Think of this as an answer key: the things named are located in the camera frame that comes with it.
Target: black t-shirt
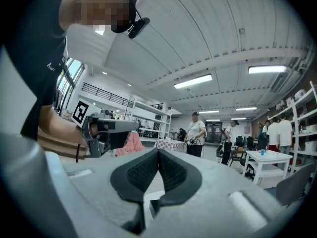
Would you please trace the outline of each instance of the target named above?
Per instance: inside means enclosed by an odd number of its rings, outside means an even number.
[[[66,32],[58,18],[60,3],[32,0],[5,43],[14,66],[37,97],[21,131],[35,140],[41,107],[53,103],[56,82],[66,62]]]

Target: black headset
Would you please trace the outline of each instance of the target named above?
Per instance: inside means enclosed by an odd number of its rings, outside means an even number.
[[[150,23],[149,18],[142,18],[136,9],[137,0],[129,0],[129,21],[124,25],[112,25],[111,30],[114,33],[123,33],[128,31],[130,39],[134,39]]]

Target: black pants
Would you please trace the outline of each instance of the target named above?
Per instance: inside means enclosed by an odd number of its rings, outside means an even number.
[[[200,158],[202,154],[202,148],[202,145],[187,145],[186,153]]]
[[[227,165],[228,160],[230,158],[231,146],[232,146],[232,143],[228,143],[228,142],[224,143],[224,146],[223,146],[223,157],[222,157],[221,164]]]

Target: white t-shirt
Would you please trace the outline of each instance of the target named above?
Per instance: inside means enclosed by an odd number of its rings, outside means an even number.
[[[231,125],[228,125],[226,131],[228,131],[229,137],[230,137],[230,141],[232,141],[232,127],[231,127]]]
[[[277,136],[278,136],[278,123],[272,123],[267,129],[267,135],[269,135],[269,145],[277,144]]]
[[[278,134],[280,135],[280,146],[289,146],[292,144],[291,132],[292,124],[289,120],[283,120],[278,123]]]
[[[188,127],[187,140],[195,137],[201,131],[202,128],[206,128],[205,124],[202,121],[198,121],[198,122],[191,121]],[[199,140],[198,143],[196,143],[197,145],[204,144],[203,136],[200,136],[199,138],[197,138],[197,140]]]
[[[267,133],[267,126],[264,125],[263,129],[262,129],[262,133]]]

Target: checkered cloth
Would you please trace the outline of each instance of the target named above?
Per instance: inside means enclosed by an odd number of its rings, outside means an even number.
[[[173,150],[186,153],[187,146],[184,142],[173,139],[158,139],[154,145],[158,149]]]

